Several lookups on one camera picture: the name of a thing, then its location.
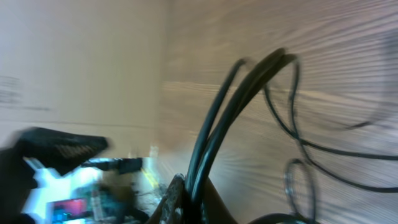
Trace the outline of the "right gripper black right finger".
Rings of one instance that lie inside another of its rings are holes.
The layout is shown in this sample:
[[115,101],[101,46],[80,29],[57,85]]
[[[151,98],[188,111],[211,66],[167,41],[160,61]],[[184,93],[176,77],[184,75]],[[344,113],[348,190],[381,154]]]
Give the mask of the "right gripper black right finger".
[[200,221],[203,224],[238,224],[210,179],[205,182],[205,191],[200,206]]

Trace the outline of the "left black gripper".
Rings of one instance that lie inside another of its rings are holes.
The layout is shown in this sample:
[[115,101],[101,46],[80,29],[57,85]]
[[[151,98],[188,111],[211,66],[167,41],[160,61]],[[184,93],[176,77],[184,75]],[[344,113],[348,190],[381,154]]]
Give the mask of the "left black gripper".
[[35,170],[24,157],[37,159],[43,167],[53,168],[60,176],[107,150],[109,142],[102,136],[72,134],[47,128],[29,128],[20,132],[17,149],[1,151],[1,223],[35,224],[23,213],[31,191],[38,187]]

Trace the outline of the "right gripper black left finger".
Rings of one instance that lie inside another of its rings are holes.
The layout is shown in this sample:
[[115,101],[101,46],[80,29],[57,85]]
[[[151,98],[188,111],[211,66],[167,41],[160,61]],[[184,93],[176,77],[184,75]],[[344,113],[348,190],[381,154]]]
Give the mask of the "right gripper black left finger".
[[175,174],[146,224],[186,224],[185,177]]

